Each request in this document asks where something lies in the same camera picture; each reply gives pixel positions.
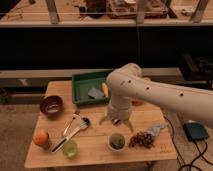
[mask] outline shelf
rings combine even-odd
[[[162,19],[145,19],[142,26],[213,25],[213,0],[209,0],[203,19],[199,23],[190,21],[190,16],[182,14],[182,9],[188,7],[195,9],[197,3],[197,0],[173,0],[170,8],[177,18],[168,15]],[[137,25],[136,19],[111,19],[108,15],[98,19],[81,16],[76,5],[85,6],[85,3],[83,0],[55,0],[60,21],[57,25],[52,25],[45,0],[36,0],[33,5],[30,5],[28,0],[21,0],[0,20],[0,27],[135,27]]]

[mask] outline brown bowl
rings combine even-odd
[[[59,96],[48,96],[41,102],[40,110],[47,117],[55,117],[63,110],[63,100]]]

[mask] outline bowl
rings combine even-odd
[[[76,142],[72,139],[64,143],[62,147],[62,153],[69,159],[74,158],[78,153],[78,146]]]
[[[54,117],[62,112],[63,100],[59,96],[48,96],[42,100],[40,110],[47,117]]]
[[[125,146],[125,137],[120,133],[113,133],[109,136],[109,148],[113,152],[120,152]]]

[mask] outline black device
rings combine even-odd
[[[183,125],[183,129],[189,141],[204,140],[209,138],[205,127],[197,122],[188,122]]]
[[[180,69],[186,80],[207,81],[213,80],[213,58],[206,55],[191,55],[183,53]]]
[[[0,0],[0,19],[9,12],[20,0]]]

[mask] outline cup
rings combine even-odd
[[[64,143],[62,147],[62,153],[69,159],[74,158],[78,153],[78,146],[77,143],[70,139]]]
[[[120,133],[113,133],[109,136],[109,148],[113,152],[120,152],[125,146],[125,137]]]

